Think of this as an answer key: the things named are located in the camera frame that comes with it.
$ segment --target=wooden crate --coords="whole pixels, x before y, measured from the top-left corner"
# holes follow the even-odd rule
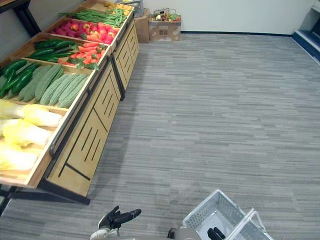
[[[82,10],[82,9],[91,9],[91,10],[95,10],[95,11],[98,11],[98,12],[104,12],[104,11],[106,11],[107,8],[104,6],[104,1],[101,1],[101,0],[87,0],[83,4],[81,4],[80,6],[76,7],[72,12],[76,13],[77,11]],[[119,44],[119,39],[121,39],[122,35],[125,34],[125,31],[127,29],[127,25],[131,21],[133,16],[134,16],[134,12],[131,11],[129,16],[127,16],[126,20],[123,22],[122,26],[120,27],[118,33],[115,35],[113,41],[110,44],[111,52],[113,52],[116,49],[117,45]],[[63,22],[68,21],[69,19],[70,18],[68,18],[68,17],[60,18],[58,21],[56,21],[51,26],[49,26],[45,30],[45,32],[46,33],[50,33],[53,29],[55,29],[56,27],[59,27]],[[81,21],[81,20],[78,20],[78,19],[76,19],[76,20],[78,22],[81,22],[81,23],[86,23],[86,21]]]
[[[2,62],[1,65],[5,66],[6,64],[10,63],[11,61],[14,61],[18,59],[17,57],[8,57],[5,62]],[[46,61],[37,61],[33,59],[28,59],[30,62],[41,62],[42,66],[53,66],[56,63],[53,62],[46,62]],[[41,105],[44,108],[49,109],[50,112],[53,113],[58,113],[63,116],[60,124],[58,125],[57,128],[52,128],[52,127],[44,127],[45,129],[49,130],[52,135],[48,141],[48,143],[45,146],[41,146],[42,152],[37,158],[34,166],[32,169],[27,170],[27,171],[6,171],[2,172],[0,171],[0,183],[2,184],[8,184],[8,185],[13,185],[13,186],[20,186],[20,187],[26,187],[26,188],[36,188],[39,181],[41,180],[45,170],[47,169],[47,166],[49,162],[51,161],[52,157],[50,155],[50,146],[53,140],[55,139],[59,129],[62,127],[64,124],[66,117],[69,115],[70,111],[75,107],[76,103],[79,100],[79,96],[84,92],[89,85],[92,82],[92,79],[94,78],[95,71],[91,71],[89,69],[77,69],[72,66],[62,66],[64,69],[65,73],[77,73],[77,74],[86,74],[88,76],[88,79],[86,83],[84,84],[83,88],[80,90],[77,98],[74,100],[73,104],[70,106],[70,108],[59,108],[56,106],[46,106],[46,105]],[[10,102],[16,103],[16,104],[21,104],[21,105],[26,105],[26,104],[34,104],[35,100],[31,100],[30,102],[21,102],[17,100],[17,97],[13,97],[9,100]],[[40,146],[36,146],[35,144],[30,144],[26,148],[39,148]]]
[[[47,181],[86,196],[121,98],[111,63],[92,95]]]
[[[16,51],[14,51],[13,53],[10,54],[10,57],[18,57],[18,58],[26,58],[28,56],[30,56],[34,51],[34,43],[39,42],[39,41],[46,41],[49,39],[61,39],[61,40],[71,40],[74,41],[75,43],[79,43],[79,44],[84,44],[84,43],[92,43],[91,41],[86,41],[86,40],[82,40],[79,38],[75,38],[75,37],[68,37],[68,36],[61,36],[61,35],[56,35],[56,34],[49,34],[46,32],[40,32],[37,35],[35,35],[34,37],[32,37],[29,41],[27,41],[25,44],[23,44],[19,49],[17,49]],[[101,43],[102,45],[107,46],[103,56],[101,56],[101,59],[98,62],[98,65],[101,64],[101,62],[104,60],[104,58],[106,56],[110,56],[110,54],[112,53],[112,50],[110,48],[109,45]],[[36,60],[36,59],[31,59],[31,58],[26,58],[28,61],[33,60],[36,62],[43,62],[41,60]],[[68,57],[60,57],[60,59],[66,61],[68,59]],[[1,63],[1,67],[7,65],[11,60],[7,57],[2,63]]]
[[[125,90],[130,81],[138,53],[139,43],[135,21],[131,21],[122,41],[114,52],[115,65]]]

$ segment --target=produce display stand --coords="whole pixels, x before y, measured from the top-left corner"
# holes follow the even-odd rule
[[[102,12],[105,10],[103,2],[97,0],[88,0],[76,9],[84,7]],[[33,43],[37,41],[61,38],[77,43],[90,42],[47,33],[65,19],[67,18],[62,17],[46,32],[31,38],[6,58],[1,67],[20,58],[39,62],[41,65],[56,65],[53,62],[25,58],[34,51]],[[0,172],[0,184],[14,186],[13,190],[1,191],[2,196],[11,199],[90,203],[87,194],[91,181],[119,102],[124,98],[138,52],[138,38],[131,11],[100,59],[99,70],[62,65],[66,73],[86,74],[88,79],[69,108],[43,106],[53,113],[63,115],[63,118],[57,128],[49,129],[52,132],[50,140],[31,170],[5,174]],[[35,102],[19,102],[16,98],[10,101],[19,104]],[[29,191],[30,188],[41,192]]]

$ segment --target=gray carpet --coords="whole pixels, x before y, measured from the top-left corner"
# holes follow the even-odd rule
[[[115,205],[122,236],[166,237],[215,189],[275,240],[320,238],[320,67],[289,37],[184,34],[141,44],[89,206],[12,200],[6,240],[85,240]]]

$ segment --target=basket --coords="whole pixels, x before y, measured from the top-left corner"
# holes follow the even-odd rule
[[[132,0],[130,2],[124,2],[123,0],[116,0],[117,4],[125,4],[134,7],[134,17],[138,18],[144,14],[144,2],[143,0]]]
[[[259,225],[251,221],[254,216],[257,217]],[[211,240],[208,237],[210,228],[218,228],[227,236],[225,240],[273,240],[267,234],[257,211],[252,208],[245,214],[219,189],[189,213],[182,224],[196,230],[202,240]]]

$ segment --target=white wall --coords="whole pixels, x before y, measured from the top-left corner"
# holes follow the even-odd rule
[[[183,31],[292,34],[316,0],[143,0],[150,11],[173,8]]]
[[[31,0],[29,9],[42,31],[58,19],[57,13],[71,11],[83,0]],[[0,60],[28,41],[29,34],[13,10],[0,14]]]
[[[41,30],[59,12],[82,0],[31,0],[29,9]],[[173,8],[182,15],[184,31],[292,34],[299,29],[315,0],[143,0],[151,11]],[[0,14],[0,60],[29,39],[12,10]]]

